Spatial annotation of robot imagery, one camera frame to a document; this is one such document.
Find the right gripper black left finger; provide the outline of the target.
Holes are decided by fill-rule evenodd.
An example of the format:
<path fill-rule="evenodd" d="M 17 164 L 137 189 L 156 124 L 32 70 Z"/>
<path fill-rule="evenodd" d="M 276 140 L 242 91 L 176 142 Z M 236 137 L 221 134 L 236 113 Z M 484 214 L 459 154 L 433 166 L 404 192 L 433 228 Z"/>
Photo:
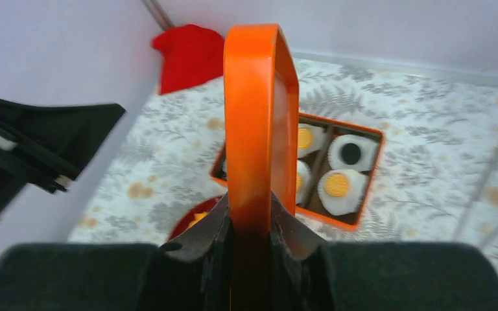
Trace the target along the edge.
<path fill-rule="evenodd" d="M 171 241 L 148 252 L 138 310 L 229 310 L 232 226 L 228 197 Z"/>

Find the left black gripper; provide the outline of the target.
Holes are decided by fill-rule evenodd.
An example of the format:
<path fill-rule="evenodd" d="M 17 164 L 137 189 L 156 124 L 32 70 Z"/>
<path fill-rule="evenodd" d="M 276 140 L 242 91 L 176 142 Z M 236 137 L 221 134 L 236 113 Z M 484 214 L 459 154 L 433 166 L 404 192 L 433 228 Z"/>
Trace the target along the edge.
<path fill-rule="evenodd" d="M 0 214 L 28 184 L 67 191 L 125 112 L 116 103 L 45 107 L 0 99 Z"/>

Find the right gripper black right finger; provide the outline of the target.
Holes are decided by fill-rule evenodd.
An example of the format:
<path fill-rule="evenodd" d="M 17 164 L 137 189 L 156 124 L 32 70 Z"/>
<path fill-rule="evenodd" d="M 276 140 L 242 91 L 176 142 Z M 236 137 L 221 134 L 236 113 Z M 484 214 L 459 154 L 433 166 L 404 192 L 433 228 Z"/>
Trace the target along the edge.
<path fill-rule="evenodd" d="M 326 240 L 293 216 L 271 194 L 271 285 L 273 310 L 334 310 Z"/>

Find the round orange cookie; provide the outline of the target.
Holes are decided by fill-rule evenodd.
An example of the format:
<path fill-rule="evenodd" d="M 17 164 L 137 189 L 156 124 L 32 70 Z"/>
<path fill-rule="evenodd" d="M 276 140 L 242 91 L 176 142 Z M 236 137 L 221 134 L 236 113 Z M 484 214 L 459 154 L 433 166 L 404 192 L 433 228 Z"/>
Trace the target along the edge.
<path fill-rule="evenodd" d="M 299 128 L 298 129 L 298 149 L 308 150 L 312 147 L 314 141 L 314 135 L 309 128 Z"/>
<path fill-rule="evenodd" d="M 299 192 L 303 186 L 304 186 L 304 180 L 303 180 L 302 176 L 299 173 L 297 173 L 296 174 L 296 192 Z"/>
<path fill-rule="evenodd" d="M 329 175 L 324 181 L 326 194 L 334 198 L 343 198 L 350 191 L 349 178 L 343 173 Z"/>

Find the black round cookie bottom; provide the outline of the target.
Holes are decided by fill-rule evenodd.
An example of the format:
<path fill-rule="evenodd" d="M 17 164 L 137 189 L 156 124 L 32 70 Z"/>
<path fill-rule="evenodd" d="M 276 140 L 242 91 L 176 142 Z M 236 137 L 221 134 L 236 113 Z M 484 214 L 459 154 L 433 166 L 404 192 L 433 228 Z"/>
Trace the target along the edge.
<path fill-rule="evenodd" d="M 347 165 L 357 164 L 362 157 L 359 145 L 355 143 L 346 143 L 340 149 L 340 158 Z"/>

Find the orange tin lid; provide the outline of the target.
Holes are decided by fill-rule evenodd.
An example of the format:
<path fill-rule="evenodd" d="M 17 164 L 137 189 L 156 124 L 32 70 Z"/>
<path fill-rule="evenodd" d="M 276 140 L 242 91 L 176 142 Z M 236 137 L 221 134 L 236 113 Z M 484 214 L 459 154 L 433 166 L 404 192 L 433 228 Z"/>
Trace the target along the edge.
<path fill-rule="evenodd" d="M 272 201 L 294 213 L 299 85 L 277 24 L 232 27 L 224 46 L 226 162 L 235 231 L 232 310 L 272 310 Z"/>

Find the dark red round plate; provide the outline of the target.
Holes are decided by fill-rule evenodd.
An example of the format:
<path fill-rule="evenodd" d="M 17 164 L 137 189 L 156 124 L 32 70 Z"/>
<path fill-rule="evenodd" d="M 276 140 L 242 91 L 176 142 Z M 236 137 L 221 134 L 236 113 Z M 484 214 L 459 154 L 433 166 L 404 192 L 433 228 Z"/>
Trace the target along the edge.
<path fill-rule="evenodd" d="M 222 196 L 216 196 L 213 198 L 210 198 L 202 203 L 199 203 L 198 205 L 195 205 L 193 208 L 188 210 L 181 218 L 180 220 L 177 221 L 176 225 L 173 227 L 167 241 L 170 241 L 174 238 L 176 238 L 178 235 L 182 234 L 184 231 L 188 230 L 187 228 L 188 224 L 191 222 L 193 219 L 193 215 L 195 213 L 201 213 L 201 212 L 210 212 L 214 206 L 220 201 Z"/>

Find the orange fish cookie right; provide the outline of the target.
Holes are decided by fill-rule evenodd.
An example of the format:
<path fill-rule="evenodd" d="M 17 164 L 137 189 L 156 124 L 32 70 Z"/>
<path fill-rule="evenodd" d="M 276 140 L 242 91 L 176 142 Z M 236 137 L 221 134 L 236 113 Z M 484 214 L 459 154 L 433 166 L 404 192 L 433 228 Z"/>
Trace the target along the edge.
<path fill-rule="evenodd" d="M 205 218 L 207 215 L 208 215 L 208 212 L 195 213 L 193 215 L 193 219 L 188 224 L 187 228 L 193 227 L 195 224 L 197 224 L 199 221 L 201 221 L 201 219 Z"/>

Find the white paper cup liner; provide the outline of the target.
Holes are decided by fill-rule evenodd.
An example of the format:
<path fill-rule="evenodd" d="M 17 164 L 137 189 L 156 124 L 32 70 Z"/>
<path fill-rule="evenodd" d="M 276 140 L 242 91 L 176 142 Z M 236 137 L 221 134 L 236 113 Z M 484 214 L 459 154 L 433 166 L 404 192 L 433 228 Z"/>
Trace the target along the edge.
<path fill-rule="evenodd" d="M 310 149 L 308 149 L 308 150 L 299 150 L 297 148 L 297 158 L 303 158 L 303 157 L 308 156 L 309 154 L 311 154 L 313 152 L 319 151 L 319 149 L 321 149 L 321 147 L 323 146 L 325 138 L 326 138 L 325 130 L 319 126 L 313 126 L 313 125 L 306 124 L 306 123 L 299 123 L 298 129 L 299 128 L 311 129 L 313 132 L 313 135 L 314 135 L 314 141 L 313 141 L 312 147 L 310 147 Z"/>
<path fill-rule="evenodd" d="M 311 169 L 304 161 L 297 160 L 296 173 L 299 173 L 304 180 L 304 186 L 299 192 L 296 192 L 296 205 L 300 205 L 304 201 L 305 192 L 310 185 Z"/>
<path fill-rule="evenodd" d="M 346 143 L 355 143 L 361 149 L 361 160 L 355 165 L 347 165 L 340 158 L 340 149 Z M 334 170 L 352 169 L 357 172 L 369 171 L 373 168 L 378 146 L 377 142 L 366 137 L 351 134 L 339 135 L 329 145 L 327 152 L 329 166 Z"/>
<path fill-rule="evenodd" d="M 334 173 L 345 174 L 350 181 L 350 191 L 343 198 L 334 198 L 326 194 L 324 190 L 325 179 Z M 355 213 L 364 197 L 368 184 L 368 177 L 352 169 L 330 170 L 326 172 L 319 180 L 317 185 L 318 197 L 324 209 L 333 216 L 340 216 L 349 213 Z"/>

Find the orange compartment cookie tin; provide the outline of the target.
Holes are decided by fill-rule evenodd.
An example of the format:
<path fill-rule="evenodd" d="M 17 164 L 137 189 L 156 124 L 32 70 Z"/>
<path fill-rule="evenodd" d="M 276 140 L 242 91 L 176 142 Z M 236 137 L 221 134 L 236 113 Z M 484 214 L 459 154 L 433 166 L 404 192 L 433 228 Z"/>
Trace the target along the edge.
<path fill-rule="evenodd" d="M 326 138 L 319 151 L 303 158 L 297 158 L 297 138 L 299 123 L 319 126 L 326 132 Z M 369 138 L 379 144 L 373 168 L 360 172 L 368 177 L 368 184 L 359 209 L 355 213 L 340 216 L 329 214 L 318 197 L 317 185 L 320 178 L 330 170 L 327 152 L 332 140 L 339 135 L 357 135 Z M 356 124 L 335 121 L 306 113 L 282 113 L 275 117 L 271 112 L 262 114 L 228 113 L 226 114 L 226 141 L 232 142 L 236 150 L 249 146 L 250 164 L 271 164 L 279 162 L 280 168 L 270 171 L 271 187 L 282 188 L 290 183 L 287 211 L 292 215 L 301 214 L 319 220 L 334 227 L 354 231 L 359 226 L 366 199 L 370 195 L 370 185 L 377 168 L 377 158 L 381 153 L 385 138 L 383 132 Z M 304 161 L 311 169 L 310 185 L 305 192 L 304 201 L 296 205 L 296 164 Z"/>

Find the red cloth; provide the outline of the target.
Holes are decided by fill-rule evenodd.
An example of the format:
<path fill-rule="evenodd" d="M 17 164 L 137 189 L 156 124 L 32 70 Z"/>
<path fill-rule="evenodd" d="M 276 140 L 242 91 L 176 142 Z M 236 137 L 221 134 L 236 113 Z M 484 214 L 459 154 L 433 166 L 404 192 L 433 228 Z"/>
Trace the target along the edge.
<path fill-rule="evenodd" d="M 189 89 L 222 76 L 224 44 L 218 32 L 194 24 L 154 37 L 151 46 L 163 57 L 158 93 Z"/>

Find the floral table mat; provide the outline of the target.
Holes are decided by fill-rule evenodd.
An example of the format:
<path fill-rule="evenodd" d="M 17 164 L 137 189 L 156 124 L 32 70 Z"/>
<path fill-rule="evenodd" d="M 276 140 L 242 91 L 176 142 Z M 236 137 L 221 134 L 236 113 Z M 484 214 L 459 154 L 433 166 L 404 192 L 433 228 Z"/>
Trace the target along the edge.
<path fill-rule="evenodd" d="M 498 87 L 298 59 L 300 110 L 381 130 L 386 144 L 361 224 L 302 221 L 328 240 L 452 241 L 498 146 Z M 194 205 L 224 194 L 209 175 L 224 141 L 221 79 L 151 95 L 101 179 L 72 242 L 164 243 Z M 461 242 L 498 226 L 498 166 Z M 498 271 L 498 238 L 481 249 Z"/>

